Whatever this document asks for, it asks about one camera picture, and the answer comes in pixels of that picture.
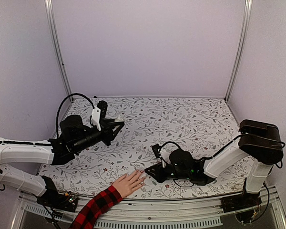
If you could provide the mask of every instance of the plaid sleeve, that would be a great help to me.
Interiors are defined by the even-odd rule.
[[[122,201],[120,193],[115,187],[110,186],[106,190],[97,194],[79,212],[69,229],[92,229],[97,218],[108,211],[113,205]]]

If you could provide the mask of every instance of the finger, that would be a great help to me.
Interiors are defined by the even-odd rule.
[[[123,176],[121,176],[119,179],[117,179],[116,181],[121,181],[121,180],[124,180],[125,179],[125,177],[127,177],[127,173],[125,173]]]
[[[137,185],[139,185],[140,183],[142,183],[144,180],[146,179],[146,177],[142,177],[141,179],[137,180],[136,182],[132,183],[130,185],[131,188],[136,187]]]
[[[143,170],[138,171],[137,174],[129,180],[130,183],[134,183],[137,179],[139,179],[139,177],[142,175],[142,173],[143,173]]]
[[[136,190],[142,188],[144,185],[145,185],[145,184],[139,184],[139,185],[133,187],[133,188],[132,188],[132,192],[134,192],[134,191],[136,191]]]
[[[131,180],[136,174],[137,174],[138,170],[135,170],[133,173],[131,173],[127,178],[126,180]]]

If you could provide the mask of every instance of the sleeve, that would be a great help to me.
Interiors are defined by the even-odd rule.
[[[69,229],[93,229],[97,218],[121,201],[122,197],[120,193],[115,187],[110,186],[97,194],[83,207]]]

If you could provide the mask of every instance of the floral tablecloth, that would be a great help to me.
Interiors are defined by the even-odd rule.
[[[40,175],[51,177],[59,190],[94,196],[113,181],[135,169],[158,162],[151,145],[177,142],[195,158],[211,156],[233,136],[238,126],[223,99],[198,98],[102,98],[108,103],[107,118],[120,116],[125,126],[106,147],[100,142],[63,166],[44,165]],[[88,125],[90,104],[76,99],[68,115],[79,114]],[[250,157],[239,161],[206,186],[183,188],[172,180],[158,184],[152,177],[129,196],[131,199],[197,198],[241,191],[251,169]],[[177,181],[181,186],[189,181]]]

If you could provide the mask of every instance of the human hand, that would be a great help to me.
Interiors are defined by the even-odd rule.
[[[143,170],[135,170],[129,176],[124,174],[119,179],[117,179],[112,186],[120,193],[122,198],[125,198],[132,194],[134,191],[140,189],[144,183],[143,181],[146,177],[139,177],[142,175]]]

